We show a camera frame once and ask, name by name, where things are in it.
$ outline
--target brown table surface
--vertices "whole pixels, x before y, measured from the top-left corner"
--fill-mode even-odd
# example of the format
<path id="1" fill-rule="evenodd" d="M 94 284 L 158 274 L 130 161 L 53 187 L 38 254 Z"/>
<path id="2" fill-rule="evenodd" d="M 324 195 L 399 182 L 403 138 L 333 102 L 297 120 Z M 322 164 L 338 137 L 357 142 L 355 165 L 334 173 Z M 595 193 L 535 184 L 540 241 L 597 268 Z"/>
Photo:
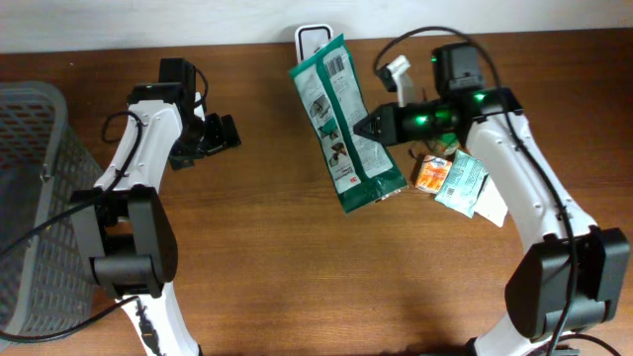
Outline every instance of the brown table surface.
<path id="1" fill-rule="evenodd" d="M 477 39 L 572 196 L 601 226 L 633 236 L 633 31 Z M 418 38 L 392 52 L 408 56 L 430 98 L 430 51 L 447 41 Z M 348 42 L 369 110 L 396 100 L 371 72 L 386 42 Z M 243 142 L 193 169 L 167 168 L 160 190 L 179 245 L 176 295 L 206 355 L 431 350 L 461 345 L 503 315 L 503 288 L 522 257 L 512 219 L 503 228 L 469 220 L 415 189 L 346 216 L 288 75 L 292 44 L 2 55 L 0 80 L 59 87 L 72 127 L 106 167 L 116 145 L 100 140 L 105 117 L 126 107 L 133 85 L 156 80 L 159 59 L 170 56 L 204 71 L 210 112 L 232 114 Z M 114 124 L 112 134 L 122 128 Z M 390 152 L 408 177 L 407 148 Z M 111 302 L 99 292 L 95 301 L 94 311 Z M 615 320 L 588 333 L 624 354 L 633 349 L 633 274 Z M 6 354 L 140 355 L 142 348 L 116 311 L 67 340 Z"/>

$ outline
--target plastic crate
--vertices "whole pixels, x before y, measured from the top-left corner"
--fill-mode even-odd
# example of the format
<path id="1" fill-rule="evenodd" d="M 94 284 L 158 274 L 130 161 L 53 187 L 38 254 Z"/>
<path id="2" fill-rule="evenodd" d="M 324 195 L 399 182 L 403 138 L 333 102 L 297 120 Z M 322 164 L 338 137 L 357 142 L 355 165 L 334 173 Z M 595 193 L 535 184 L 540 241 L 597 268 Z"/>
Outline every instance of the plastic crate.
<path id="1" fill-rule="evenodd" d="M 103 173 L 67 124 L 63 95 L 41 82 L 0 84 L 0 250 L 67 209 Z M 0 329 L 43 335 L 90 316 L 70 219 L 0 260 Z M 0 340 L 0 351 L 8 343 Z"/>

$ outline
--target cable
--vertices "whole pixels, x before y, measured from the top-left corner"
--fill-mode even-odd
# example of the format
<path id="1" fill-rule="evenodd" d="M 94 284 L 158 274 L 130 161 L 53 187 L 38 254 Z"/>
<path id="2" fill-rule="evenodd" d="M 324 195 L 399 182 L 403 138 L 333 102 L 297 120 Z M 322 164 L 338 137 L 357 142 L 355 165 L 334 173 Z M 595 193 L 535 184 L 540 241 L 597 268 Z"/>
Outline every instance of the cable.
<path id="1" fill-rule="evenodd" d="M 111 312 L 117 310 L 118 308 L 126 305 L 129 302 L 133 302 L 135 300 L 138 299 L 138 296 L 134 296 L 134 297 L 130 297 L 127 299 L 124 299 L 116 304 L 114 304 L 113 306 L 109 306 L 107 309 L 105 309 L 104 311 L 99 312 L 98 314 L 90 317 L 89 319 L 78 323 L 77 325 L 66 329 L 64 331 L 60 331 L 60 332 L 56 332 L 56 333 L 52 333 L 49 335 L 42 335 L 42 336 L 21 336 L 21 335 L 12 335 L 12 334 L 8 334 L 5 333 L 3 331 L 0 331 L 0 339 L 9 341 L 9 342 L 15 342 L 15 343 L 23 343 L 23 344 L 33 344 L 33 343 L 41 343 L 41 342 L 49 342 L 49 341 L 55 341 L 58 339 L 62 339 L 64 337 L 70 336 L 72 334 L 74 334 L 77 331 L 81 331 L 84 328 L 92 325 L 93 323 L 101 320 L 102 318 L 104 318 L 105 316 L 107 316 L 108 314 L 110 314 Z"/>
<path id="2" fill-rule="evenodd" d="M 468 44 L 473 46 L 477 50 L 477 52 L 480 54 L 480 56 L 486 61 L 486 64 L 490 68 L 491 73 L 493 75 L 493 80 L 497 88 L 496 94 L 499 99 L 499 102 L 501 103 L 501 107 L 503 108 L 503 115 L 505 116 L 505 121 L 509 128 L 510 136 L 514 140 L 514 143 L 516 144 L 516 148 L 525 155 L 525 157 L 530 162 L 530 164 L 534 167 L 534 169 L 536 169 L 537 173 L 541 176 L 543 183 L 545 183 L 545 185 L 547 186 L 547 189 L 550 191 L 550 194 L 552 195 L 552 198 L 554 199 L 554 202 L 556 203 L 556 206 L 559 210 L 559 217 L 563 221 L 563 226 L 565 227 L 565 232 L 567 234 L 567 238 L 568 238 L 570 249 L 571 249 L 571 252 L 570 252 L 571 273 L 570 273 L 570 277 L 567 283 L 567 301 L 565 303 L 565 307 L 563 308 L 563 313 L 561 314 L 561 317 L 559 318 L 558 323 L 556 324 L 556 328 L 554 329 L 554 333 L 552 335 L 552 340 L 550 341 L 548 350 L 547 350 L 547 356 L 552 356 L 554 349 L 556 348 L 556 344 L 558 343 L 558 340 L 561 337 L 561 333 L 563 332 L 563 329 L 565 328 L 565 323 L 567 322 L 570 310 L 572 308 L 572 304 L 574 303 L 574 296 L 576 295 L 576 288 L 578 286 L 578 252 L 576 249 L 576 241 L 574 240 L 574 232 L 572 230 L 570 217 L 567 214 L 567 207 L 563 205 L 563 201 L 561 200 L 561 197 L 556 191 L 556 188 L 554 188 L 554 184 L 552 184 L 547 174 L 545 174 L 545 171 L 543 170 L 543 168 L 538 164 L 538 162 L 529 152 L 529 150 L 527 149 L 523 141 L 516 134 L 516 130 L 514 129 L 514 126 L 512 125 L 509 114 L 507 113 L 507 103 L 505 102 L 505 97 L 501 93 L 501 89 L 502 89 L 501 80 L 498 75 L 497 68 L 495 67 L 493 60 L 488 55 L 486 50 L 483 47 L 481 47 L 479 43 L 477 43 L 473 38 L 457 30 L 453 30 L 453 29 L 443 27 L 443 26 L 427 26 L 427 27 L 422 27 L 419 29 L 409 31 L 405 33 L 404 35 L 401 35 L 400 37 L 397 37 L 391 40 L 378 53 L 378 55 L 376 56 L 376 59 L 374 60 L 374 72 L 376 73 L 376 75 L 377 76 L 379 75 L 378 63 L 380 62 L 380 59 L 391 47 L 393 47 L 394 45 L 397 45 L 399 42 L 413 35 L 421 34 L 423 32 L 428 32 L 428 31 L 447 32 L 461 38 L 462 40 L 466 41 Z"/>
<path id="3" fill-rule="evenodd" d="M 22 235 L 20 238 L 18 238 L 14 242 L 12 242 L 7 248 L 2 250 L 2 252 L 0 252 L 0 259 L 4 258 L 7 254 L 9 254 L 14 248 L 19 246 L 20 244 L 28 241 L 31 237 L 43 232 L 44 230 L 46 230 L 49 227 L 51 227 L 54 223 L 58 223 L 58 222 L 62 221 L 63 219 L 66 219 L 66 218 L 70 217 L 71 215 L 73 215 L 73 214 L 75 214 L 75 213 L 77 213 L 77 212 L 79 212 L 79 211 L 81 211 L 83 209 L 86 209 L 86 208 L 92 206 L 97 199 L 99 199 L 99 198 L 109 194 L 110 192 L 112 192 L 115 189 L 115 187 L 119 184 L 119 182 L 121 182 L 121 180 L 125 176 L 125 172 L 128 170 L 128 167 L 130 167 L 130 164 L 132 163 L 132 159 L 134 158 L 136 151 L 138 150 L 138 146 L 140 145 L 140 137 L 142 136 L 142 121 L 140 120 L 138 115 L 135 114 L 134 112 L 121 111 L 121 112 L 112 114 L 111 116 L 109 116 L 106 119 L 106 123 L 109 123 L 113 118 L 119 117 L 121 115 L 131 116 L 131 117 L 133 117 L 136 120 L 136 129 L 138 130 L 138 134 L 136 135 L 135 144 L 132 147 L 132 150 L 130 151 L 130 154 L 128 155 L 128 158 L 126 158 L 125 162 L 121 166 L 121 170 L 119 170 L 117 172 L 117 175 L 115 176 L 115 179 L 112 181 L 112 184 L 110 184 L 110 186 L 108 186 L 108 188 L 105 191 L 103 191 L 103 193 L 101 193 L 96 198 L 91 199 L 89 201 L 86 201 L 84 203 L 81 203 L 80 205 L 78 205 L 76 207 L 70 208 L 67 211 L 63 212 L 63 213 L 50 218 L 46 222 L 42 222 L 41 224 L 39 224 L 38 226 L 36 226 L 32 230 L 30 230 L 29 232 L 27 232 L 24 235 Z M 102 134 L 103 134 L 103 137 L 105 137 L 105 130 L 102 131 Z"/>
<path id="4" fill-rule="evenodd" d="M 202 71 L 200 69 L 198 69 L 197 67 L 195 67 L 196 73 L 198 73 L 200 75 L 200 79 L 202 79 L 202 82 L 205 83 L 205 93 L 202 95 L 202 97 L 200 98 L 200 100 L 196 101 L 194 103 L 194 108 L 199 107 L 202 103 L 204 103 L 205 101 L 207 101 L 207 94 L 209 94 L 209 82 L 207 81 L 207 78 L 205 77 L 205 74 L 202 73 Z"/>
<path id="5" fill-rule="evenodd" d="M 563 335 L 560 338 L 561 341 L 572 340 L 572 339 L 579 339 L 579 340 L 593 342 L 594 344 L 597 344 L 601 346 L 603 349 L 605 349 L 606 351 L 610 352 L 611 355 L 613 356 L 622 356 L 619 352 L 617 352 L 616 349 L 613 348 L 613 346 L 607 344 L 606 342 L 600 340 L 599 338 L 595 336 L 576 333 L 576 334 L 571 334 L 571 335 Z"/>

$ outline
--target green coffee bag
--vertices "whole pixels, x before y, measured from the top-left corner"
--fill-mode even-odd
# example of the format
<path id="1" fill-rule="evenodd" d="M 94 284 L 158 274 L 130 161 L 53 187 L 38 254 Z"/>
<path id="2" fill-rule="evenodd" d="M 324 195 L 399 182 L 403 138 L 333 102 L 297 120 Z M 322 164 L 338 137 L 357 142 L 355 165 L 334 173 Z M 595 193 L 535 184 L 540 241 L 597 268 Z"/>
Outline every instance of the green coffee bag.
<path id="1" fill-rule="evenodd" d="M 367 110 L 343 35 L 293 68 L 290 75 L 346 213 L 407 185 L 384 147 L 353 133 L 354 124 L 367 116 Z"/>

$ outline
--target green light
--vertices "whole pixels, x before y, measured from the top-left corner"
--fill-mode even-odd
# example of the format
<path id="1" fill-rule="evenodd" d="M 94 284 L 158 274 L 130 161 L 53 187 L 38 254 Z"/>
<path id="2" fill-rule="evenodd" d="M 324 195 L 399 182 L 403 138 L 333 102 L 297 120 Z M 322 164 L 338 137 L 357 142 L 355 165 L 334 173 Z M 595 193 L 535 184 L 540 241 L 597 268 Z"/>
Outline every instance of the green light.
<path id="1" fill-rule="evenodd" d="M 418 117 L 416 117 L 416 118 L 415 118 L 415 122 L 416 122 L 418 125 L 423 125 L 424 123 L 426 123 L 426 120 L 427 120 L 427 119 L 428 119 L 428 116 L 427 116 L 427 115 L 424 115 L 424 116 L 418 116 Z"/>

